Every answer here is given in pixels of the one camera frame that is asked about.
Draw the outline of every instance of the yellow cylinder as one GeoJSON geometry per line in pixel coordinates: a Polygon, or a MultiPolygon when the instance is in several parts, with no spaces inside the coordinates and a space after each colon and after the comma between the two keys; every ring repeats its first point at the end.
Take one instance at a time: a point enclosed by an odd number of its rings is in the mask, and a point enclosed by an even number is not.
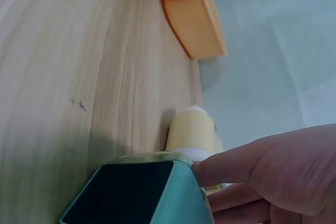
{"type": "Polygon", "coordinates": [[[176,114],[169,129],[166,151],[186,148],[203,150],[209,156],[223,149],[214,121],[198,106],[176,114]]]}

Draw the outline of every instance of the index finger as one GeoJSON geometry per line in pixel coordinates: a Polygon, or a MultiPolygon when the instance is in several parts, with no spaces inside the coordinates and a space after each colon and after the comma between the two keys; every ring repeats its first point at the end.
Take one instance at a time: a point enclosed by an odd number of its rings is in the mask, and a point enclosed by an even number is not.
{"type": "Polygon", "coordinates": [[[273,141],[262,138],[209,157],[194,167],[198,183],[206,187],[249,182],[254,167],[272,144],[273,141]]]}

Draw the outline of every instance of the wood grain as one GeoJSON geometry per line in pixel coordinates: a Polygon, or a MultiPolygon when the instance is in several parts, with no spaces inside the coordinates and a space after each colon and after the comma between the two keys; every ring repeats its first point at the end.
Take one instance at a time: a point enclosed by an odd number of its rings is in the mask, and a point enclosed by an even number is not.
{"type": "Polygon", "coordinates": [[[201,104],[159,0],[0,0],[0,223],[55,223],[114,157],[201,104]]]}

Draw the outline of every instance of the hand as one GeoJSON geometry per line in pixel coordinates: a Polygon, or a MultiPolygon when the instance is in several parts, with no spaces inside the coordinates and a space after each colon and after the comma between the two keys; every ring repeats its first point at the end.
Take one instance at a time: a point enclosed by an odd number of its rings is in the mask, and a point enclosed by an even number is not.
{"type": "Polygon", "coordinates": [[[261,138],[195,165],[216,224],[336,223],[336,124],[261,138]]]}

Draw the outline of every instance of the cream cylinder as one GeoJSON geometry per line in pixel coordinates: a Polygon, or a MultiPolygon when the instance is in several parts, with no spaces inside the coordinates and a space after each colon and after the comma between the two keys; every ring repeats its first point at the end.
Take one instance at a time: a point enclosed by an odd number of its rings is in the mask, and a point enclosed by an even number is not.
{"type": "Polygon", "coordinates": [[[180,152],[192,161],[202,161],[222,150],[214,121],[202,108],[192,106],[175,115],[166,151],[180,152]]]}

